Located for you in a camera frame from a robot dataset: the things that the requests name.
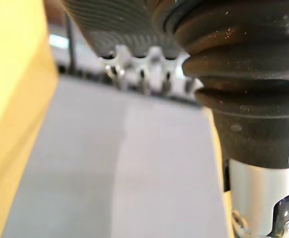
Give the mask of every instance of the yellow panel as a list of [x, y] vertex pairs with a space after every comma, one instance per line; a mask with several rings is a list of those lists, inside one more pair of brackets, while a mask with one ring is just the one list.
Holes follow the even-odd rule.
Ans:
[[57, 85], [40, 0], [0, 0], [0, 237]]

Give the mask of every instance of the gray surface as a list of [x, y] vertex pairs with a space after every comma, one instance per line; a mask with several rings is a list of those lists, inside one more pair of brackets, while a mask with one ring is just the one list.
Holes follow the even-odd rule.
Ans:
[[206, 116], [62, 79], [2, 237], [225, 238]]

